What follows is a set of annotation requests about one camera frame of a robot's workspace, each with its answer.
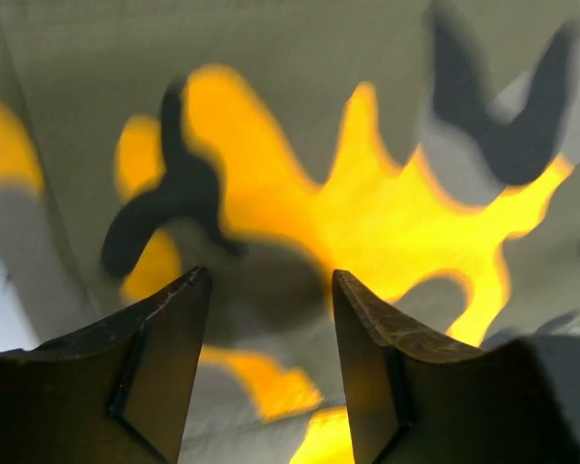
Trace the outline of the yellow green camouflage trousers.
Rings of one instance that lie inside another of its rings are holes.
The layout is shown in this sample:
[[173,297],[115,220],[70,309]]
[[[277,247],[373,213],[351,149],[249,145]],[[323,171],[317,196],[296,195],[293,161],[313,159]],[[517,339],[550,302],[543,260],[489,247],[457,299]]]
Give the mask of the yellow green camouflage trousers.
[[353,463],[332,291],[580,339],[580,1],[0,1],[0,353],[212,292],[139,358],[178,463]]

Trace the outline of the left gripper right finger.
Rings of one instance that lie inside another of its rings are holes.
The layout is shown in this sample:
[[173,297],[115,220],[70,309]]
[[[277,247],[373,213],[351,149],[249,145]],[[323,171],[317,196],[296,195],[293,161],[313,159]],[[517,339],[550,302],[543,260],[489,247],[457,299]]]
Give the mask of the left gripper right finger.
[[551,356],[575,337],[457,341],[332,278],[333,314],[358,463],[580,463],[580,435]]

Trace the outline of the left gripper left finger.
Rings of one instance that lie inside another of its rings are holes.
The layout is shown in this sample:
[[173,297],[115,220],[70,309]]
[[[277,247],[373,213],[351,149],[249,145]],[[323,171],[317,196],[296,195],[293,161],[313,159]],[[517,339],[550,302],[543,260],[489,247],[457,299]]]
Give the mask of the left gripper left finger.
[[174,463],[212,282],[153,296],[31,351],[0,353],[0,463]]

